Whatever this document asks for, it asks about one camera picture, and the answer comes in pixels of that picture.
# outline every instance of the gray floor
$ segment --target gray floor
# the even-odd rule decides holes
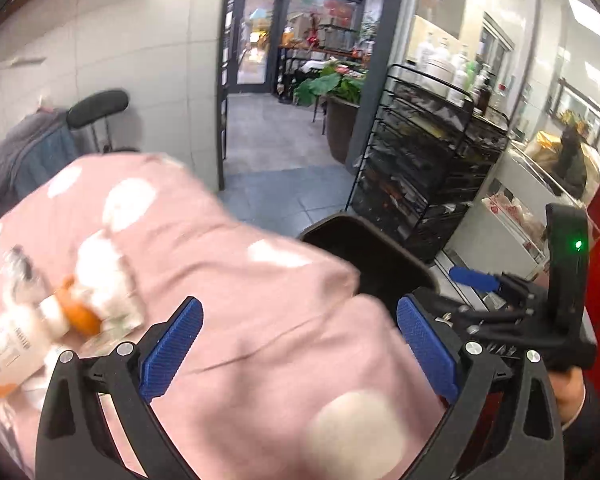
[[[227,176],[218,196],[238,220],[295,237],[343,209],[353,179],[342,166],[243,173]]]
[[[285,105],[270,94],[229,96],[224,174],[338,164],[322,134],[318,110]]]

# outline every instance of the door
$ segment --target door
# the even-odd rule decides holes
[[[282,0],[233,0],[227,67],[230,93],[271,91],[282,35],[281,6]]]

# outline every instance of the silver screw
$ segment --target silver screw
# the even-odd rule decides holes
[[[482,346],[475,341],[469,341],[464,345],[464,349],[471,355],[480,355],[482,353]]]
[[[121,343],[120,345],[118,345],[118,348],[116,348],[116,352],[118,352],[118,355],[129,355],[133,351],[133,343]]]
[[[538,352],[536,352],[535,350],[529,350],[526,353],[526,358],[529,359],[532,363],[540,362],[540,354]]]
[[[68,363],[71,359],[74,358],[74,353],[71,350],[65,350],[60,354],[60,362]]]

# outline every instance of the human hand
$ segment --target human hand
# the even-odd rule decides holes
[[[577,367],[567,372],[549,372],[549,380],[554,389],[558,412],[563,424],[571,422],[582,408],[585,396],[584,377]]]

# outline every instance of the brown planter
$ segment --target brown planter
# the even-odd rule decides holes
[[[349,153],[349,142],[359,108],[359,105],[339,97],[327,96],[327,142],[331,156],[341,164],[344,164]]]

